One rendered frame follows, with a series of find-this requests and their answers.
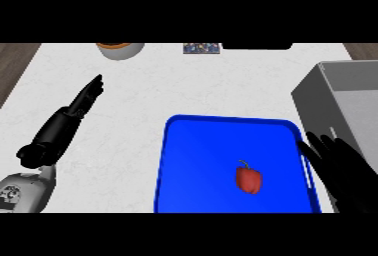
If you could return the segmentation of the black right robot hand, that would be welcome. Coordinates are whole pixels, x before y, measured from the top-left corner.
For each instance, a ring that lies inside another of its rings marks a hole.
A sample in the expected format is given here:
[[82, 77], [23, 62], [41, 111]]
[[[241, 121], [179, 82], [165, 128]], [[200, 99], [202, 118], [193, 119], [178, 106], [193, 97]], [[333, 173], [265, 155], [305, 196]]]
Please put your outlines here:
[[340, 213], [378, 213], [378, 173], [340, 138], [305, 133], [309, 144], [296, 146], [335, 198]]

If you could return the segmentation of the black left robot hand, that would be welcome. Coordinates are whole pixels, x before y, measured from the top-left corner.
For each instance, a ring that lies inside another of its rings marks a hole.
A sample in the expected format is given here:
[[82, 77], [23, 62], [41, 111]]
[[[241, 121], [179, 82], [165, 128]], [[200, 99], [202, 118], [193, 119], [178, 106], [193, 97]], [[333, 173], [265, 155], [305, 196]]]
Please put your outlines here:
[[84, 116], [101, 93], [101, 75], [97, 75], [81, 89], [70, 104], [60, 107], [47, 119], [30, 143], [19, 149], [16, 157], [21, 167], [35, 169], [41, 166], [51, 166], [58, 161]]

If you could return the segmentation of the grey open box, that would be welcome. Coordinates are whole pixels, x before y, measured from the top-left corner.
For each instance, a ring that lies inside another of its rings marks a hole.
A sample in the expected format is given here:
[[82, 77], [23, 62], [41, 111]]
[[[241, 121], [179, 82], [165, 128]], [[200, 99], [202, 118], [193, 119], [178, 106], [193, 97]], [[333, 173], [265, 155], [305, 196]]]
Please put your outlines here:
[[290, 95], [304, 131], [340, 138], [378, 173], [378, 60], [318, 62]]

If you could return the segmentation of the red bell pepper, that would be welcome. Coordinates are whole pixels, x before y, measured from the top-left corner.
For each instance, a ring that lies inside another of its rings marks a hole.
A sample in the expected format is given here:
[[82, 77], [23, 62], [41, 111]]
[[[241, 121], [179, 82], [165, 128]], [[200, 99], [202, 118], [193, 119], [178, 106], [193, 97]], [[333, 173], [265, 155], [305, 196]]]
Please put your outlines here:
[[244, 160], [236, 168], [236, 186], [247, 194], [256, 194], [261, 189], [262, 176], [258, 170], [252, 169]]

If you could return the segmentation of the blue plastic tray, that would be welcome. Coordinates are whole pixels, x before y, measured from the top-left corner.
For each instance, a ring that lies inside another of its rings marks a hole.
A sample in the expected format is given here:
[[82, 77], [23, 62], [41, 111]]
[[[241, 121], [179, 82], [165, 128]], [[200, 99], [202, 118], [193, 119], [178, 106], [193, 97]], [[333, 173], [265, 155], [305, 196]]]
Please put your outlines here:
[[[299, 130], [287, 120], [175, 115], [165, 123], [156, 213], [317, 213]], [[262, 176], [256, 194], [236, 186], [244, 160]]]

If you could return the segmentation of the small patterned dark box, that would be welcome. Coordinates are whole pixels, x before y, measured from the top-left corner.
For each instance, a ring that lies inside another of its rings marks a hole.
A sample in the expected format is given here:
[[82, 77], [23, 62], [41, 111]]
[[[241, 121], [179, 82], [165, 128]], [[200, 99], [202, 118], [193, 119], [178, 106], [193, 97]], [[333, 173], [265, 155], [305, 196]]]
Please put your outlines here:
[[218, 54], [219, 46], [216, 43], [184, 43], [184, 54]]

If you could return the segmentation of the white pot with orange rim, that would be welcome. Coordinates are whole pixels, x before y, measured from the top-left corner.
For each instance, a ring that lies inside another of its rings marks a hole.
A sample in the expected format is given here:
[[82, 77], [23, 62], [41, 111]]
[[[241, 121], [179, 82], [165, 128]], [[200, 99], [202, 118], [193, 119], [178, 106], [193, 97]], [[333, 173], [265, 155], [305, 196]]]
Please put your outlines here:
[[115, 44], [95, 44], [101, 55], [110, 60], [125, 60], [134, 57], [141, 51], [144, 44], [143, 43], [115, 43]]

